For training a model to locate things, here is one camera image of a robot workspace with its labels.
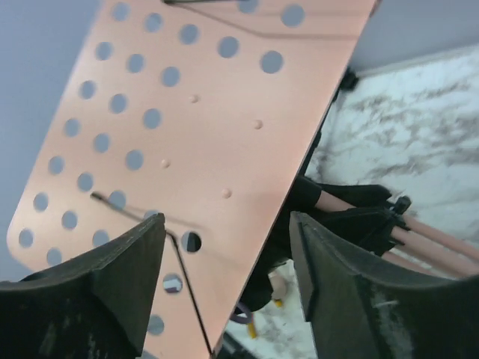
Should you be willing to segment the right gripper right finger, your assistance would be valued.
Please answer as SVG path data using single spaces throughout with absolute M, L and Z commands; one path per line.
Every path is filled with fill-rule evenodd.
M 405 269 L 300 212 L 290 243 L 319 358 L 476 358 L 478 278 Z

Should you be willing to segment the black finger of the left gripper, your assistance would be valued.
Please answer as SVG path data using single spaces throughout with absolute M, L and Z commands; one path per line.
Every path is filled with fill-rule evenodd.
M 318 209 L 320 195 L 326 192 L 354 207 L 338 212 Z M 391 212 L 390 197 L 391 192 L 381 185 L 328 185 L 298 176 L 239 301 L 250 310 L 259 310 L 271 301 L 269 273 L 292 258 L 289 231 L 292 212 L 309 215 L 335 235 L 381 257 L 400 243 L 391 236 L 398 221 Z

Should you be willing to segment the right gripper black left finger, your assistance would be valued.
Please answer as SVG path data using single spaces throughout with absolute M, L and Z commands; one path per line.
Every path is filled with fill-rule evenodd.
M 1 357 L 141 356 L 164 244 L 157 214 L 64 263 L 1 282 Z

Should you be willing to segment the pink perforated music stand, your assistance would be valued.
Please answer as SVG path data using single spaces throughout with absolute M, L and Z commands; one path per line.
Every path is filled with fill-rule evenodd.
M 82 174 L 141 212 L 157 209 L 184 259 L 178 294 L 156 289 L 157 358 L 208 358 L 260 255 L 375 1 L 105 1 L 7 232 L 38 271 L 135 220 L 90 198 Z M 478 266 L 400 232 L 451 280 Z

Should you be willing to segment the yellow handled pliers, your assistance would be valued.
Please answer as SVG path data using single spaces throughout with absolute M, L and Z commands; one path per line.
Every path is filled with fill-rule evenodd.
M 273 303 L 278 308 L 282 308 L 284 306 L 284 301 L 282 299 L 279 299 L 279 298 L 274 298 L 270 302 Z M 247 318 L 246 327 L 247 327 L 248 335 L 252 339 L 258 338 L 258 331 L 257 331 L 257 327 L 256 327 L 256 324 L 255 324 L 255 321 L 254 321 L 254 312 L 248 313 L 246 315 L 246 318 Z

